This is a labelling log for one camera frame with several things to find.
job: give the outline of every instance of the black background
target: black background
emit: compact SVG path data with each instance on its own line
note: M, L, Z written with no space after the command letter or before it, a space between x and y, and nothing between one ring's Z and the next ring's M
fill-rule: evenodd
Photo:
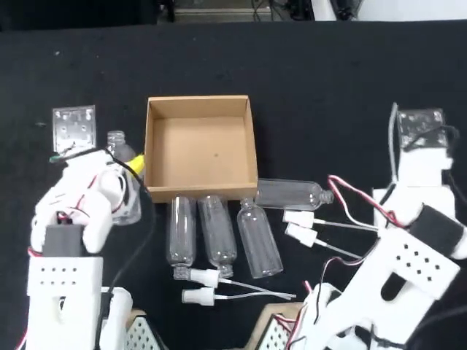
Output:
M122 129L141 152L147 97L248 94L260 176L325 184L327 174L337 174L370 191L390 181L387 119L393 101L401 108L442 107L449 124L467 134L466 30L467 22L251 23L0 34L1 348L12 349L26 327L30 220L34 204L61 174L47 163L52 108L95 104L99 145L108 130ZM461 142L453 170L464 190L466 151ZM356 217L371 221L368 205L351 195L348 201ZM239 204L230 207L235 219ZM181 304L187 284L171 280L165 208L157 209L156 239L122 280L134 305L150 315L170 349L243 346L264 305L280 300L219 302L214 308ZM282 213L268 215L285 272L255 283L296 292L301 300L301 282L316 284L331 253L285 237ZM317 216L344 220L338 204L322 207ZM467 222L460 205L458 219ZM147 223L144 215L140 223L112 231L103 251L105 283L143 238ZM320 236L360 254L372 240L368 233L334 228L323 228ZM205 268L198 238L196 267ZM234 279L252 282L238 235L237 244ZM353 272L333 265L326 281L343 288ZM465 278L462 271L433 311L467 302ZM436 325L424 334L423 348L464 349L466 320Z

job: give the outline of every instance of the black cable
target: black cable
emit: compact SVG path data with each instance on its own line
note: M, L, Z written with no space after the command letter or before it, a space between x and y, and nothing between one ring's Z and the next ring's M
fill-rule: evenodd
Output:
M383 206L383 205L387 202L387 200L389 199L389 197L393 194L394 189L395 189L395 182L392 182L392 183L388 186L385 195L383 195L382 198L381 198L381 200L379 201L379 205L380 205L380 206Z
M141 254L143 249L146 247L146 245L149 244L151 239L154 236L155 232L155 208L153 204L153 199L151 197L151 194L147 187L144 185L144 182L142 179L139 177L139 175L133 170L131 167L126 165L124 162L116 159L113 154L108 150L108 149L103 149L110 157L112 157L112 160L118 164L119 166L123 167L125 170L129 171L131 175L135 178L135 180L138 182L140 189L143 189L144 194L146 195L147 201L150 204L150 228L147 232L146 238L140 243L140 245L134 250L133 254L129 257L129 259L126 260L126 262L123 264L123 266L120 268L119 271L115 274L115 277L113 278L112 282L109 285L109 290L107 291L107 294L112 294L115 285L117 282L120 280L120 278L123 276L123 274L128 270L128 268L131 266L133 261ZM96 326L96 340L95 340L95 345L94 349L95 350L100 350L100 345L99 341L101 338L101 331L102 331L102 322L104 321L104 312L99 313L99 318L97 320L97 326Z
M402 150L404 151L410 151L412 149L414 149L414 145L415 143L420 140L421 138L431 134L431 133L434 133L436 131L449 131L451 133L451 136L452 136L452 140L450 142L450 145L448 146L447 148L447 155L448 157L452 157L452 153L454 152L454 149L456 148L457 146L457 143L459 141L459 138L460 138L460 133L459 133L459 130L452 126L452 125L440 125L440 126L437 126L435 128L432 128L430 130L427 130L427 131L423 131L422 133L419 133L417 136L415 136L415 138L413 140L411 140Z

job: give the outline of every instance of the empty bottle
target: empty bottle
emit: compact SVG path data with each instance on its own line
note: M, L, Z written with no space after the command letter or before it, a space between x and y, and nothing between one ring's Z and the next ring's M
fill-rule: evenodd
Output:
M133 148L126 144L125 133L123 131L109 131L107 133L107 149L116 159L125 163L136 157ZM138 181L127 171L125 171L124 174L126 183L128 187L132 187L133 191L131 191L131 193L134 193L134 195L124 195L124 202L122 202L120 206L124 206L125 211L113 217L114 224L120 226L134 224L141 219Z
M221 277L232 277L236 244L227 207L218 195L208 195L198 204L209 262L220 271Z
M314 211L333 200L332 191L316 182L259 179L255 202L264 208Z
M189 279L188 268L196 257L196 205L186 197L172 200L167 232L167 261L174 268L174 279Z
M243 199L240 205L236 219L251 276L260 279L281 272L284 268L266 213L252 198Z

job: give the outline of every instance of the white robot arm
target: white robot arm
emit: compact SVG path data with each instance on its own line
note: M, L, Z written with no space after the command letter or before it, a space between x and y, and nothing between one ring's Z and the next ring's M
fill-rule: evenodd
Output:
M36 205L31 223L27 350L94 350L101 313L103 259L112 220L139 200L127 170L105 151L67 161ZM132 299L114 288L101 350L121 350Z

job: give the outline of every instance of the hole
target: hole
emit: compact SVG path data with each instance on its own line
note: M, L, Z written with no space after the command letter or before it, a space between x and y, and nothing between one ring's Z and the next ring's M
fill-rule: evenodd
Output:
M392 273L381 288L381 298L384 301L396 299L405 283L406 281L402 277Z

